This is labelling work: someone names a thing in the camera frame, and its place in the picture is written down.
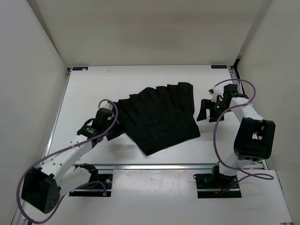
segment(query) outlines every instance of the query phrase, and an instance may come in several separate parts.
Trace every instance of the cable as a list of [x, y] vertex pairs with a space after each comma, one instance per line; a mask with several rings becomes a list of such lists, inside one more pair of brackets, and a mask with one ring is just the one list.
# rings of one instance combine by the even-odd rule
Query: cable
[[266, 174], [266, 173], [248, 173], [248, 172], [246, 172], [246, 171], [244, 171], [244, 170], [242, 170], [242, 169], [240, 169], [240, 168], [236, 168], [236, 167], [229, 166], [229, 165], [227, 165], [227, 164], [221, 159], [221, 157], [220, 157], [220, 155], [219, 155], [219, 152], [218, 152], [218, 150], [217, 150], [217, 127], [218, 127], [218, 125], [219, 125], [219, 122], [221, 121], [221, 118], [224, 116], [225, 113], [231, 111], [231, 110], [234, 109], [234, 108], [247, 106], [248, 104], [250, 104], [250, 103], [253, 101], [253, 99], [254, 99], [255, 96], [256, 96], [256, 89], [255, 89], [255, 86], [254, 86], [251, 82], [246, 81], [246, 80], [243, 80], [243, 79], [227, 79], [227, 80], [224, 80], [224, 81], [221, 81], [221, 82], [217, 83], [212, 89], [214, 89], [215, 87], [217, 87], [219, 84], [224, 83], [224, 82], [227, 82], [227, 81], [240, 81], [240, 82], [242, 81], [242, 82], [246, 82], [246, 83], [250, 84], [251, 87], [253, 88], [253, 96], [249, 99], [249, 101], [248, 101], [247, 103], [229, 107], [228, 109], [224, 110], [224, 112], [222, 112], [221, 115], [218, 117], [218, 119], [217, 119], [217, 121], [216, 121], [216, 124], [215, 124], [215, 127], [214, 127], [214, 132], [213, 132], [213, 145], [214, 145], [214, 150], [215, 150], [215, 154], [216, 154], [216, 156], [217, 156], [219, 162], [220, 162], [223, 166], [227, 167], [228, 169], [233, 169], [233, 170], [241, 171], [241, 172], [243, 172], [244, 174], [246, 174], [247, 176], [245, 176], [245, 177], [243, 177], [242, 179], [240, 179], [239, 181], [235, 182], [233, 185], [231, 185], [231, 186], [230, 186], [228, 189], [226, 189], [225, 191], [222, 191], [222, 192], [218, 193], [218, 195], [219, 195], [219, 194], [223, 194], [223, 193], [229, 191], [235, 184], [237, 184], [237, 183], [241, 182], [242, 180], [244, 180], [244, 179], [246, 179], [246, 178], [248, 178], [248, 177], [251, 177], [251, 176], [252, 176], [252, 177], [256, 177], [256, 178], [260, 178], [260, 179], [263, 179], [263, 180], [273, 180], [273, 179], [274, 179], [274, 177], [273, 177], [272, 175], [269, 175], [269, 174]]
[[[108, 128], [106, 131], [104, 131], [103, 133], [101, 133], [101, 134], [99, 134], [99, 135], [97, 135], [97, 136], [95, 136], [95, 137], [93, 137], [93, 138], [90, 138], [90, 139], [87, 139], [87, 140], [85, 140], [85, 141], [76, 143], [76, 144], [74, 144], [74, 145], [72, 145], [72, 146], [66, 147], [66, 148], [61, 149], [61, 150], [59, 150], [59, 151], [57, 151], [57, 152], [54, 152], [54, 153], [52, 153], [52, 154], [50, 154], [50, 155], [48, 155], [48, 156], [46, 156], [46, 157], [43, 157], [42, 159], [38, 160], [37, 162], [35, 162], [34, 164], [32, 164], [30, 167], [28, 167], [28, 169], [27, 169], [27, 170], [24, 172], [24, 174], [21, 176], [21, 178], [20, 178], [20, 180], [19, 180], [19, 182], [18, 182], [18, 185], [17, 185], [17, 190], [16, 190], [16, 201], [17, 201], [17, 206], [18, 206], [20, 212], [22, 213], [22, 215], [23, 215], [30, 223], [33, 223], [33, 224], [43, 224], [43, 223], [47, 222], [47, 221], [55, 214], [55, 212], [56, 212], [56, 210], [58, 209], [58, 207], [59, 207], [59, 205], [60, 205], [62, 199], [64, 198], [64, 196], [60, 199], [60, 201], [59, 201], [58, 204], [56, 205], [55, 209], [53, 210], [53, 212], [51, 213], [51, 215], [50, 215], [47, 219], [45, 219], [45, 220], [43, 220], [43, 221], [36, 221], [36, 220], [32, 219], [32, 218], [29, 217], [29, 216], [26, 214], [26, 212], [24, 211], [23, 206], [22, 206], [22, 203], [21, 203], [21, 198], [20, 198], [21, 185], [22, 185], [22, 182], [23, 182], [23, 180], [24, 180], [26, 174], [27, 174], [34, 166], [38, 165], [39, 163], [43, 162], [44, 160], [46, 160], [46, 159], [48, 159], [48, 158], [50, 158], [50, 157], [52, 157], [52, 156], [55, 156], [55, 155], [60, 154], [60, 153], [63, 153], [63, 152], [65, 152], [65, 151], [68, 151], [68, 150], [70, 150], [70, 149], [73, 149], [73, 148], [75, 148], [75, 147], [77, 147], [77, 146], [79, 146], [79, 145], [85, 144], [85, 143], [87, 143], [87, 142], [89, 142], [89, 141], [92, 141], [92, 140], [95, 140], [95, 139], [97, 139], [97, 138], [101, 138], [101, 137], [106, 136], [107, 133], [112, 129], [112, 127], [114, 126], [114, 124], [117, 122], [117, 118], [118, 118], [119, 112], [118, 112], [118, 108], [117, 108], [116, 104], [115, 104], [113, 101], [109, 100], [109, 99], [103, 99], [103, 100], [101, 100], [100, 103], [99, 103], [99, 106], [100, 106], [100, 104], [101, 104], [102, 102], [104, 102], [104, 101], [107, 101], [107, 102], [109, 102], [110, 104], [112, 104], [113, 107], [114, 107], [114, 109], [115, 109], [115, 117], [114, 117], [114, 120], [113, 120], [112, 124], [109, 126], [109, 128]], [[100, 181], [93, 181], [93, 182], [90, 182], [90, 183], [87, 183], [87, 184], [83, 184], [83, 185], [79, 186], [78, 188], [82, 188], [82, 187], [84, 187], [84, 186], [86, 186], [86, 185], [93, 184], [94, 182], [98, 182], [98, 183], [102, 184], [103, 190], [104, 190], [105, 193], [106, 193], [105, 185], [104, 185], [102, 182], [100, 182]]]

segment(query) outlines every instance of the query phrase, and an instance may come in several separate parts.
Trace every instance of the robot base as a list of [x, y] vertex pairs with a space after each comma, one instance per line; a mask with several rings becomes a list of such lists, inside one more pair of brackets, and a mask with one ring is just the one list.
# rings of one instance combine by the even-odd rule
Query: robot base
[[224, 183], [222, 186], [217, 185], [212, 179], [211, 173], [195, 174], [198, 198], [241, 198], [239, 184], [234, 185], [232, 189], [221, 194], [221, 190], [227, 185], [230, 187], [237, 181], [237, 176], [234, 176], [229, 183]]

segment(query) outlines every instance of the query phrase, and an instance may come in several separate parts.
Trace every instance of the black cloth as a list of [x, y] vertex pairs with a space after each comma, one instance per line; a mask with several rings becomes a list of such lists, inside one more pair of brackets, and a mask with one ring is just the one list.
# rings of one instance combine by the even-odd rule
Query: black cloth
[[117, 102], [119, 119], [146, 155], [200, 136], [191, 84], [145, 88], [129, 97]]

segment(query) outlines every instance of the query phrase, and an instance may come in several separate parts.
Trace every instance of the white table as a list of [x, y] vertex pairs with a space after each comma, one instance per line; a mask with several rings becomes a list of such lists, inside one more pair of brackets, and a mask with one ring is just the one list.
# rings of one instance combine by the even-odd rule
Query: white table
[[[82, 124], [95, 116], [98, 102], [103, 98], [117, 101], [146, 87], [189, 82], [194, 86], [196, 117], [201, 99], [210, 98], [208, 89], [229, 78], [227, 69], [210, 66], [89, 67], [86, 71], [72, 71], [48, 153], [67, 146]], [[104, 140], [82, 157], [80, 163], [115, 169], [112, 196], [66, 197], [47, 224], [280, 225], [292, 222], [275, 171], [256, 171], [273, 175], [272, 181], [249, 178], [241, 182], [242, 198], [197, 198], [193, 175], [211, 172], [212, 164], [218, 161], [212, 144], [214, 123], [206, 120], [197, 124], [201, 137], [148, 157], [126, 135], [109, 142]], [[217, 134], [222, 157], [233, 150], [238, 127], [234, 114], [227, 113]], [[26, 211], [36, 219], [45, 218], [28, 204]]]

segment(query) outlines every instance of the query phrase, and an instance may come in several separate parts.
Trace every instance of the purple cable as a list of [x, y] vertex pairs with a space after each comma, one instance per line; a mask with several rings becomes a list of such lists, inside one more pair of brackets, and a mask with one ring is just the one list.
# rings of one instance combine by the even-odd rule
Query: purple cable
[[220, 155], [219, 155], [219, 152], [218, 152], [218, 150], [217, 150], [217, 141], [216, 141], [216, 139], [217, 139], [217, 127], [218, 127], [219, 122], [221, 121], [221, 118], [224, 116], [225, 113], [231, 111], [231, 110], [234, 109], [234, 108], [247, 106], [248, 104], [250, 104], [250, 103], [253, 101], [253, 99], [254, 99], [255, 96], [256, 96], [256, 89], [255, 89], [255, 86], [254, 86], [251, 82], [246, 81], [246, 80], [242, 80], [242, 79], [228, 79], [228, 80], [224, 80], [224, 81], [221, 81], [221, 82], [217, 83], [217, 84], [214, 86], [214, 88], [215, 88], [216, 86], [218, 86], [219, 84], [224, 83], [224, 82], [227, 82], [227, 81], [243, 81], [243, 82], [246, 82], [246, 83], [250, 84], [251, 87], [253, 88], [253, 96], [249, 99], [249, 101], [248, 101], [247, 103], [240, 104], [240, 105], [235, 105], [235, 106], [232, 106], [232, 107], [229, 107], [228, 109], [226, 109], [224, 112], [221, 113], [221, 115], [219, 116], [219, 118], [218, 118], [217, 121], [216, 121], [216, 124], [215, 124], [215, 127], [214, 127], [214, 133], [213, 133], [213, 145], [214, 145], [215, 154], [216, 154], [216, 156], [217, 156], [219, 162], [220, 162], [223, 166], [225, 166], [225, 167], [227, 167], [227, 168], [229, 168], [229, 169], [238, 170], [238, 171], [241, 171], [241, 172], [247, 174], [247, 176], [245, 176], [245, 177], [243, 177], [242, 179], [240, 179], [239, 181], [235, 182], [235, 183], [234, 183], [233, 185], [231, 185], [226, 191], [223, 191], [223, 192], [221, 192], [221, 193], [219, 193], [219, 194], [223, 194], [223, 193], [229, 191], [235, 184], [239, 183], [240, 181], [242, 181], [242, 180], [244, 180], [245, 178], [248, 178], [248, 177], [250, 177], [250, 176], [253, 176], [253, 177], [256, 177], [256, 178], [260, 178], [260, 179], [263, 179], [263, 180], [273, 180], [273, 179], [274, 179], [274, 177], [273, 177], [272, 175], [269, 175], [269, 174], [266, 174], [266, 173], [249, 173], [249, 172], [246, 172], [246, 171], [244, 171], [244, 170], [242, 170], [242, 169], [240, 169], [240, 168], [235, 168], [235, 167], [229, 166], [229, 165], [227, 165], [227, 164], [221, 159], [221, 157], [220, 157]]
[[[104, 101], [107, 101], [107, 102], [109, 102], [110, 104], [112, 104], [113, 107], [114, 107], [114, 109], [115, 109], [115, 117], [114, 117], [114, 120], [113, 120], [112, 124], [109, 126], [109, 128], [108, 128], [106, 131], [104, 131], [103, 133], [101, 133], [101, 134], [99, 134], [99, 135], [97, 135], [97, 136], [95, 136], [95, 137], [93, 137], [93, 138], [87, 139], [87, 140], [85, 140], [85, 141], [83, 141], [83, 142], [74, 144], [74, 145], [72, 145], [72, 146], [66, 147], [66, 148], [61, 149], [61, 150], [59, 150], [59, 151], [57, 151], [57, 152], [54, 152], [54, 153], [52, 153], [52, 154], [50, 154], [50, 155], [48, 155], [48, 156], [43, 157], [42, 159], [38, 160], [37, 162], [35, 162], [34, 164], [32, 164], [30, 167], [28, 167], [28, 169], [27, 169], [27, 170], [23, 173], [23, 175], [21, 176], [21, 178], [20, 178], [20, 180], [19, 180], [19, 183], [18, 183], [18, 186], [17, 186], [17, 190], [16, 190], [16, 201], [17, 201], [17, 206], [18, 206], [20, 212], [22, 213], [22, 215], [23, 215], [30, 223], [33, 223], [33, 224], [43, 224], [43, 223], [47, 222], [47, 221], [54, 215], [54, 213], [56, 212], [56, 210], [58, 209], [58, 207], [59, 207], [59, 205], [60, 205], [62, 199], [64, 198], [64, 196], [62, 196], [62, 198], [60, 199], [60, 201], [59, 201], [58, 204], [56, 205], [55, 209], [53, 210], [53, 212], [51, 213], [51, 215], [50, 215], [47, 219], [45, 219], [45, 220], [43, 220], [43, 221], [35, 221], [34, 219], [32, 219], [31, 217], [29, 217], [29, 216], [26, 214], [26, 212], [25, 212], [24, 209], [23, 209], [23, 206], [22, 206], [22, 203], [21, 203], [21, 199], [20, 199], [21, 185], [22, 185], [22, 182], [23, 182], [23, 180], [24, 180], [26, 174], [27, 174], [34, 166], [38, 165], [39, 163], [43, 162], [44, 160], [46, 160], [46, 159], [48, 159], [48, 158], [50, 158], [50, 157], [52, 157], [52, 156], [55, 156], [55, 155], [60, 154], [60, 153], [63, 153], [63, 152], [68, 151], [68, 150], [70, 150], [70, 149], [72, 149], [72, 148], [74, 148], [74, 147], [77, 147], [77, 146], [79, 146], [79, 145], [85, 144], [85, 143], [87, 143], [87, 142], [89, 142], [89, 141], [92, 141], [92, 140], [95, 140], [95, 139], [97, 139], [97, 138], [101, 138], [101, 137], [106, 136], [107, 133], [112, 129], [112, 127], [113, 127], [114, 124], [116, 123], [116, 121], [117, 121], [117, 119], [118, 119], [119, 112], [118, 112], [118, 108], [117, 108], [116, 104], [115, 104], [113, 101], [109, 100], [109, 99], [103, 99], [103, 100], [101, 100], [100, 103], [99, 103], [99, 106], [100, 106], [100, 104], [101, 104], [102, 102], [104, 102]], [[100, 184], [103, 186], [103, 190], [104, 190], [104, 192], [105, 192], [105, 194], [106, 194], [106, 188], [105, 188], [105, 185], [104, 185], [102, 182], [100, 182], [100, 181], [93, 181], [93, 182], [90, 182], [90, 183], [86, 183], [86, 184], [83, 184], [83, 185], [77, 187], [76, 189], [82, 188], [82, 187], [84, 187], [84, 186], [86, 186], [86, 185], [90, 185], [90, 184], [94, 184], [94, 183], [100, 183]]]

